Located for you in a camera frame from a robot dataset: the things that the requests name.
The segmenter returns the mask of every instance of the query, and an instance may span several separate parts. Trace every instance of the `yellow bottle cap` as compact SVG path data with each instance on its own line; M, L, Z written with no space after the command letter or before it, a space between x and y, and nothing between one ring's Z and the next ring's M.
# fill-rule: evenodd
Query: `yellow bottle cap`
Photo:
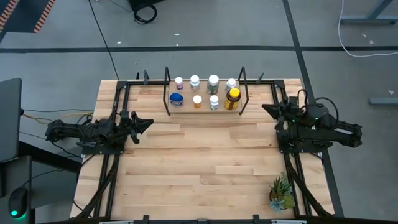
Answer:
M237 98L237 97L239 96L240 93L241 93L241 92L240 92L237 88L232 88L232 89L229 91L229 95L230 95L232 98Z

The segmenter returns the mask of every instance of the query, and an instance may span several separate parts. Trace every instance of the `wooden table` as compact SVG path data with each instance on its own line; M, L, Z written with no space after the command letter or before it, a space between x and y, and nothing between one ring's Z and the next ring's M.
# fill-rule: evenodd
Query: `wooden table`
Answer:
M111 113L116 82L101 82L94 119L107 118ZM285 85L292 96L302 88L299 79L287 79ZM263 103L272 103L271 89L266 85L248 88L250 101L242 116L167 116L163 86L132 86L128 110L155 123L139 136L140 144L133 144L130 138L126 142L112 219L142 220L143 215L151 220L252 219L254 214L260 218L293 218L292 210L275 213L269 207L269 185L285 172L275 121L261 108ZM97 155L81 169L75 194L75 202L81 207L98 188L102 160L103 156ZM333 213L321 160L311 154L301 154L301 160L308 189L325 210ZM304 214L301 193L296 189L300 213ZM71 217L79 212L73 206Z

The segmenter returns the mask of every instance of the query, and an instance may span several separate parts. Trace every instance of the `blue container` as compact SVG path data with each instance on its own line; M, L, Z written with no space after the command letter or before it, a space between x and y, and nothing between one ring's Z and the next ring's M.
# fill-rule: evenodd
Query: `blue container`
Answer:
M170 95L170 104L175 107L182 107L184 103L184 97L179 93L172 93Z

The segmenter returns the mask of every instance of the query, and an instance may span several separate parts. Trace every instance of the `blue lid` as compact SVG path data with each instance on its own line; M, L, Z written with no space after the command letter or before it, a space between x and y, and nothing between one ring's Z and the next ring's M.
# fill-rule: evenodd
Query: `blue lid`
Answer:
M183 99L184 99L184 97L182 97L182 95L179 93L172 93L170 95L170 100L173 100L173 101L182 101Z

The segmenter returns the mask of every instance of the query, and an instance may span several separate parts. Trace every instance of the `succulent plant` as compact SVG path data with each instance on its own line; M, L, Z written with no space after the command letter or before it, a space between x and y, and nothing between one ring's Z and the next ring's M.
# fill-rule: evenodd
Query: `succulent plant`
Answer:
M271 188L271 199L269 205L275 212L281 212L286 208L293 208L294 198L292 196L292 186L287 180L286 175L276 178Z

